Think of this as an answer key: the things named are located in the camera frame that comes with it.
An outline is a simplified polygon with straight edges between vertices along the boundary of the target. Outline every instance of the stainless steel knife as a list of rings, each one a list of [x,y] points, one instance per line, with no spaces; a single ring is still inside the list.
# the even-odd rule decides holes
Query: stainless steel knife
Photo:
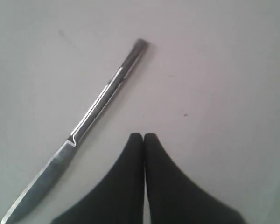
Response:
[[[31,212],[46,196],[69,166],[87,130],[89,130],[102,110],[112,99],[114,93],[119,89],[123,80],[130,74],[132,68],[137,64],[147,47],[148,43],[146,41],[142,39],[136,41],[125,61],[104,87],[82,120],[71,132],[68,139],[16,199],[6,215],[2,218],[1,224],[11,224],[19,221]]]

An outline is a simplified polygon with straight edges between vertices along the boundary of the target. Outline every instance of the white surface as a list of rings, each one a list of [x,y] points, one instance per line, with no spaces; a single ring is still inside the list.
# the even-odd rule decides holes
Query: white surface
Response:
[[[21,223],[75,204],[131,132],[156,132],[249,223],[280,223],[280,0],[0,0],[0,219],[137,37],[152,44],[144,60]]]

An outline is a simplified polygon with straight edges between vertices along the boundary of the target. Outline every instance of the gray floor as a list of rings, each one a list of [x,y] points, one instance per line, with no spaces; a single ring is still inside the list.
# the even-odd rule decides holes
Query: gray floor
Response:
[[[138,37],[151,42],[145,58],[21,223],[49,223],[101,180],[129,133],[156,132],[249,223],[280,224],[280,0],[0,0],[0,219]]]

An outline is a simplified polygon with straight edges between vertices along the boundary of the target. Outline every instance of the white floor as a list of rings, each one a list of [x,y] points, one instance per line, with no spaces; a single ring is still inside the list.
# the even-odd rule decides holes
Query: white floor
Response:
[[[138,37],[143,61],[21,224],[75,204],[131,132],[249,223],[280,224],[280,0],[0,0],[0,219]]]

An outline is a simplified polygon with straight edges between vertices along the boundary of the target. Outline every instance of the knife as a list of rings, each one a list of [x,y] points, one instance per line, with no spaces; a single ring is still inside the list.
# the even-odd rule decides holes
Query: knife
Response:
[[[104,87],[82,120],[70,133],[68,139],[15,200],[14,204],[2,218],[1,224],[12,224],[25,217],[53,188],[76,154],[82,138],[110,102],[114,93],[130,74],[147,47],[148,43],[146,41],[142,39],[136,41],[127,58]]]

